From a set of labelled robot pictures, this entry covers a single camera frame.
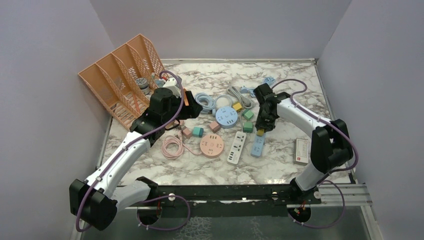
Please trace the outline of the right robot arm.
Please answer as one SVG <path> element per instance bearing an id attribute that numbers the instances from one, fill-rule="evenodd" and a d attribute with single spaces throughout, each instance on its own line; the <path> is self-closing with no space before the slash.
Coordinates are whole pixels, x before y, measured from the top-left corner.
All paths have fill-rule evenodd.
<path id="1" fill-rule="evenodd" d="M 289 183 L 289 199 L 300 204 L 317 184 L 354 157 L 347 125 L 341 119 L 330 120 L 314 113 L 287 92 L 274 93 L 266 83 L 256 87 L 254 94 L 259 103 L 255 122 L 258 133 L 272 131 L 276 120 L 283 118 L 311 139 L 309 163 Z"/>

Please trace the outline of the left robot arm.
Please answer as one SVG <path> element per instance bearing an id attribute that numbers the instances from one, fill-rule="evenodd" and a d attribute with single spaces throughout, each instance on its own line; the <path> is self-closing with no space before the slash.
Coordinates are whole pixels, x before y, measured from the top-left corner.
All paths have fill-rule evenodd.
<path id="1" fill-rule="evenodd" d="M 173 93 L 169 88 L 157 88 L 148 108 L 136 118 L 124 141 L 99 169 L 85 180 L 75 179 L 69 186 L 70 212 L 75 215 L 75 229 L 82 233 L 90 227 L 102 231 L 114 220 L 117 212 L 142 202 L 152 205 L 157 191 L 151 183 L 137 180 L 117 189 L 135 161 L 147 153 L 174 121 L 195 119 L 202 106 L 189 90 Z"/>

